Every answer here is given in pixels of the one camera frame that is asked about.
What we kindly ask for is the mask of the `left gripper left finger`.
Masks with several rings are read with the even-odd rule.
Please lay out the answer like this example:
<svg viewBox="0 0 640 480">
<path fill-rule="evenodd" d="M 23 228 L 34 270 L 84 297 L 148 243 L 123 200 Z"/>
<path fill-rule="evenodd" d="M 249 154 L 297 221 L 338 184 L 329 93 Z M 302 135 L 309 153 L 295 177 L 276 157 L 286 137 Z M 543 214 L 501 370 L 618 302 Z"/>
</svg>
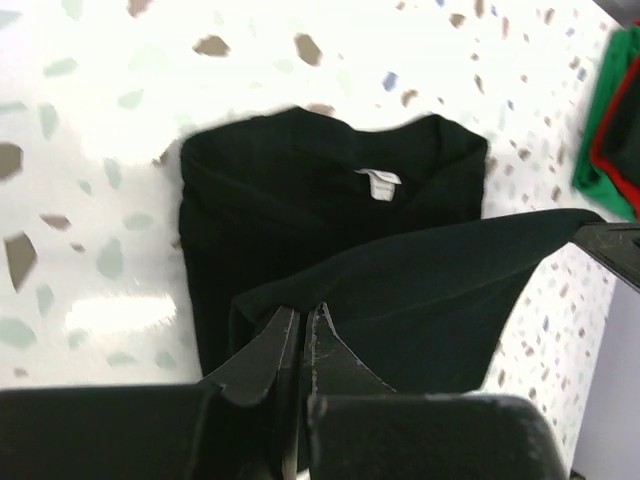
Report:
<svg viewBox="0 0 640 480">
<path fill-rule="evenodd" d="M 5 479 L 292 479 L 300 316 L 280 308 L 192 384 L 56 387 L 1 395 Z"/>
</svg>

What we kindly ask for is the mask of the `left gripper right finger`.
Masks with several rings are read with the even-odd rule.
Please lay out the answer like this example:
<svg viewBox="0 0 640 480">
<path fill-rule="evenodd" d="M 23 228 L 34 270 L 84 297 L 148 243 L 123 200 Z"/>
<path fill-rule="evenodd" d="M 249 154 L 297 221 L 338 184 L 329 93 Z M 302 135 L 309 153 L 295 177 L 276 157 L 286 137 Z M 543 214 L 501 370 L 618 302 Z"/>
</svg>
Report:
<svg viewBox="0 0 640 480">
<path fill-rule="evenodd" d="M 403 395 L 342 341 L 326 304 L 309 315 L 306 407 L 313 479 L 565 479 L 529 401 L 482 393 Z"/>
</svg>

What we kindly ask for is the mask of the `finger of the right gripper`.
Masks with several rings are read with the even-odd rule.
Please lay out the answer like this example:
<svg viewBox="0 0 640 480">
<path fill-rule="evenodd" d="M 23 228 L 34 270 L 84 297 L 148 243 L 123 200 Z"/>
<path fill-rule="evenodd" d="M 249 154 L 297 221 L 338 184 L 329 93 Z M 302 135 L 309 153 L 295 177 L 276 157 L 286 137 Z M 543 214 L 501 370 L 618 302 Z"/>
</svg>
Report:
<svg viewBox="0 0 640 480">
<path fill-rule="evenodd" d="M 594 223 L 572 242 L 634 290 L 640 288 L 638 223 Z"/>
</svg>

